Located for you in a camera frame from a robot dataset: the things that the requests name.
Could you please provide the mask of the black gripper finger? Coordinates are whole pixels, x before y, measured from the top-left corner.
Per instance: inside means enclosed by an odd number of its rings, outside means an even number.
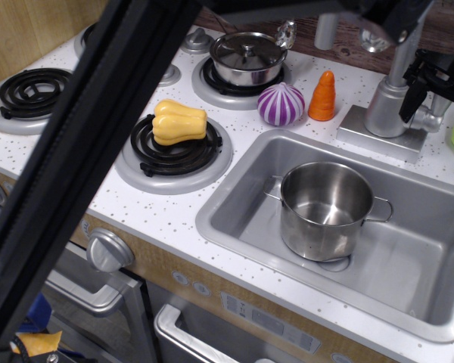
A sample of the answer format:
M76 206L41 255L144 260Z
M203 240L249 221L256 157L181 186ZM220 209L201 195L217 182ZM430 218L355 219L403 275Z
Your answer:
M401 120L408 123L417 109L422 105L428 93L428 85L424 80L417 79L410 86L399 111Z

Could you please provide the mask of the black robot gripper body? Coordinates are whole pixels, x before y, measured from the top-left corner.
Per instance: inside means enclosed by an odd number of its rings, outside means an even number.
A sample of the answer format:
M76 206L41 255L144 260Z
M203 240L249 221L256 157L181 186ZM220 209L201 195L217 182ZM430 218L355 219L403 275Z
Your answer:
M428 92L454 103L454 54L418 49L403 78L407 86L417 79L424 80Z

